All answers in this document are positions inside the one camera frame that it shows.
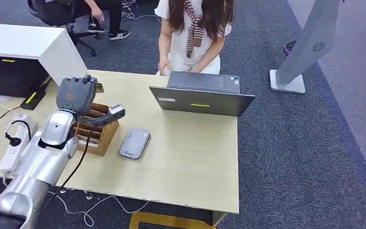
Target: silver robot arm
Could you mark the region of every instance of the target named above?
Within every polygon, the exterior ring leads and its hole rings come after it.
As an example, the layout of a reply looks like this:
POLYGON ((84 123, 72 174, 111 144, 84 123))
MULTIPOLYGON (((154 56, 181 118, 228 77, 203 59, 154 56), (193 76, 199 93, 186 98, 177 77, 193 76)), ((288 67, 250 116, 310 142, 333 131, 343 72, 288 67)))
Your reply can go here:
POLYGON ((101 118, 83 118, 96 94, 95 78, 64 79, 57 94, 59 110, 32 137, 19 157, 14 179, 0 194, 0 229, 32 229, 49 189, 55 186, 78 146, 71 129, 78 122, 106 125, 125 115, 121 105, 101 118))

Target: wooden desk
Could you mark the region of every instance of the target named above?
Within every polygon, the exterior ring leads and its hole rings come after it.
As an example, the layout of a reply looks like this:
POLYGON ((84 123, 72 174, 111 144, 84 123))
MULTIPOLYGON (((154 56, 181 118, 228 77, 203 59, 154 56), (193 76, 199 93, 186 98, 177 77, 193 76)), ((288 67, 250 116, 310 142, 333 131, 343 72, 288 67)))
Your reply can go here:
MULTIPOLYGON (((236 117, 162 110, 148 87, 166 86, 166 77, 102 71, 90 74, 105 90, 96 95, 95 102, 121 103, 126 116, 120 119, 106 155, 87 154, 67 187, 212 210, 214 224, 226 213, 239 213, 236 117), (139 160, 118 153, 127 131, 134 127, 152 135, 139 160)), ((40 127, 44 126, 47 117, 41 115, 56 109, 57 86, 52 83, 48 91, 35 111, 16 112, 31 114, 40 127)), ((4 105, 16 107, 21 102, 10 99, 4 105)), ((3 130, 0 127, 0 160, 8 145, 3 130)), ((77 152, 68 163, 59 185, 80 157, 81 152, 77 152)))

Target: white label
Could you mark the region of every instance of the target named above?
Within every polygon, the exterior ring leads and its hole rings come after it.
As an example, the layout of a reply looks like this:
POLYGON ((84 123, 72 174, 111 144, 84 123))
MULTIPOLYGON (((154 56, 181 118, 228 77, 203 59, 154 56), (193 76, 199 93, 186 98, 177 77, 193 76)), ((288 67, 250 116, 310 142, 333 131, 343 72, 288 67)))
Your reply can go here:
POLYGON ((164 102, 176 102, 175 99, 170 99, 170 98, 158 98, 159 101, 164 101, 164 102))

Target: power strip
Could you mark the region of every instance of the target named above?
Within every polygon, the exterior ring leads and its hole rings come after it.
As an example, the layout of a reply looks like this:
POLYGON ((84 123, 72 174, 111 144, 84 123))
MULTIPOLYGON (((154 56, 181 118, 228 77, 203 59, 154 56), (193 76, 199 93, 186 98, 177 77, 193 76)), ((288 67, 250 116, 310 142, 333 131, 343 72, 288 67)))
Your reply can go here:
MULTIPOLYGON (((15 120, 23 120, 27 124, 29 124, 31 136, 34 135, 34 132, 37 127, 37 123, 27 114, 23 114, 21 116, 17 115, 13 121, 15 120)), ((18 146, 11 146, 9 145, 8 149, 6 150, 5 155, 3 156, 2 160, 0 161, 0 171, 2 172, 11 172, 16 169, 16 166, 19 162, 19 155, 21 152, 26 148, 27 144, 29 143, 29 131, 27 126, 23 123, 16 123, 18 125, 18 129, 16 131, 15 136, 21 139, 21 143, 18 146)))

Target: yellow sticker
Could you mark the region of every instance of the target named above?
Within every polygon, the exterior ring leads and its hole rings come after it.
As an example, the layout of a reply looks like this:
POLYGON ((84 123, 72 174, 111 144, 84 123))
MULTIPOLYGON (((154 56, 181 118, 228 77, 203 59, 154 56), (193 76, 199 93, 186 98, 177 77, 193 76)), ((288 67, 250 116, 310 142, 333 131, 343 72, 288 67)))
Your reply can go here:
POLYGON ((192 106, 210 107, 208 104, 192 104, 192 106))
POLYGON ((36 92, 33 93, 30 98, 26 101, 26 104, 30 103, 30 101, 33 99, 33 97, 36 95, 36 92))
POLYGON ((2 59, 2 62, 10 62, 10 63, 15 63, 15 60, 8 60, 8 59, 2 59))

